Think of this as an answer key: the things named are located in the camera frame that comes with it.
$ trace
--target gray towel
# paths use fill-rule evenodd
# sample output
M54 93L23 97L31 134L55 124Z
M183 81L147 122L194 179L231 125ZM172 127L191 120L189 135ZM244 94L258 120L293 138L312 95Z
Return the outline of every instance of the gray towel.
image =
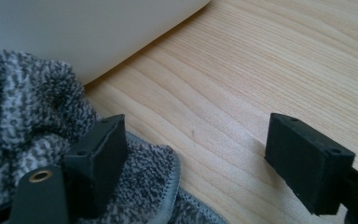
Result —
M24 174L61 164L98 119L69 64L0 51L0 204L13 197ZM106 213L78 223L225 223L179 188L180 162L170 147L130 133L128 146Z

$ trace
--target wooden table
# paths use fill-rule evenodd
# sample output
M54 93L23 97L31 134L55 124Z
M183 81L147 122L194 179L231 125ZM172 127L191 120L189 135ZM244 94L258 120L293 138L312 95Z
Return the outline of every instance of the wooden table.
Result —
M181 185L230 223L312 216L265 162L269 114L302 119L356 152L358 1L212 0L87 87L104 116L173 147Z

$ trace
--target screw hole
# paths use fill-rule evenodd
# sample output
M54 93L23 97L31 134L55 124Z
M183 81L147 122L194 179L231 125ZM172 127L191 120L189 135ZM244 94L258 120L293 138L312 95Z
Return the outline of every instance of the screw hole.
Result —
M333 153L337 153L337 154L341 153L341 150L339 150L338 148L332 148L332 149L330 149L330 151L332 151Z
M86 154L87 154L87 152L86 152L86 151L83 151L83 150L78 151L78 152L76 153L77 156L84 156L84 155L86 155Z
M53 173L51 171L42 170L42 171L36 172L35 174L31 175L31 177L29 178L29 181L32 183L42 182L46 179L49 179L52 175L53 175Z

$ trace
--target metal ring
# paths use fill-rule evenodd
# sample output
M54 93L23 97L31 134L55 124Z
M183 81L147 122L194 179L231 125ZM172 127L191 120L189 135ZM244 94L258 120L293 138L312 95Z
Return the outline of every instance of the metal ring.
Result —
M38 183L49 179L53 173L50 170L41 170L30 176L29 181L31 183Z

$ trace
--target wood grain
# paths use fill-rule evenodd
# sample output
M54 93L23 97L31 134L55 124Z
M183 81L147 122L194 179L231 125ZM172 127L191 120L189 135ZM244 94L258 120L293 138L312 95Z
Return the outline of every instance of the wood grain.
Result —
M230 223L343 223L309 214L264 161L278 112L356 152L358 1L213 0L90 83L104 116L173 147L181 185Z

